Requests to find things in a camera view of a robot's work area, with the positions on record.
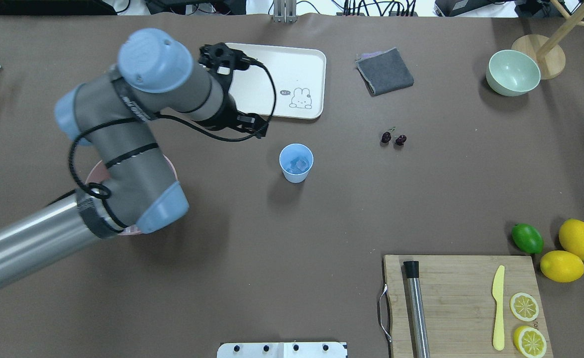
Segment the black cap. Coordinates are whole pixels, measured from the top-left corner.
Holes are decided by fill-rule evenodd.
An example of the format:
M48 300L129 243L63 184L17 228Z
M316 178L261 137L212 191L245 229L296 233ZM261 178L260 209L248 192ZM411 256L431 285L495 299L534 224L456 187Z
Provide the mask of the black cap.
M405 261L403 265L407 278L418 278L418 261Z

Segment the yellow lemon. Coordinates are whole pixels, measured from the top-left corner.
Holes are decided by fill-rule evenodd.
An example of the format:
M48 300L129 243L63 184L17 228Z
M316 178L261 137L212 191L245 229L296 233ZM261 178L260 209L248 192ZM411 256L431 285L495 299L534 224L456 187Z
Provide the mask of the yellow lemon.
M576 218L566 220L560 227L560 244L584 261L584 222Z
M531 322L537 319L540 314L540 306L538 306L537 301L532 295L525 294L524 292L518 292L511 297L509 306L513 315L524 322Z
M513 344L527 358L542 358L546 354L546 340L537 329L520 326L513 332Z
M575 254L555 250L542 256L540 270L553 281L571 282L584 274L584 263Z

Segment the gray cloth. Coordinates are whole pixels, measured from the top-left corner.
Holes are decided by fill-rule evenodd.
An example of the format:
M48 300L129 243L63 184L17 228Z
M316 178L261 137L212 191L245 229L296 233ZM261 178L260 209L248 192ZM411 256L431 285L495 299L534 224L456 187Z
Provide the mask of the gray cloth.
M397 89L413 86L413 77L397 48L384 52L363 54L356 61L372 95L379 95Z

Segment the mint green bowl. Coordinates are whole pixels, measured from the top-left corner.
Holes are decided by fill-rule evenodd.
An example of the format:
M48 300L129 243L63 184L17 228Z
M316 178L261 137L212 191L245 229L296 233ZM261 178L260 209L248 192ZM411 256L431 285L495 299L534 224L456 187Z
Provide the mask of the mint green bowl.
M487 68L489 86L513 97L522 95L540 83L540 68L531 57L514 50L501 50L493 54Z

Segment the yellow knife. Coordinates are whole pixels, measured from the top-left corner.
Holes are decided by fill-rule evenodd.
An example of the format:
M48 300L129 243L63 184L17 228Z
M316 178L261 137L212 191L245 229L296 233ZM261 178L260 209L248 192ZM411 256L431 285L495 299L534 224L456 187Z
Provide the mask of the yellow knife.
M493 326L493 348L497 351L504 349L504 317L502 301L504 300L504 267L500 265L493 278L491 294L495 299L495 324Z

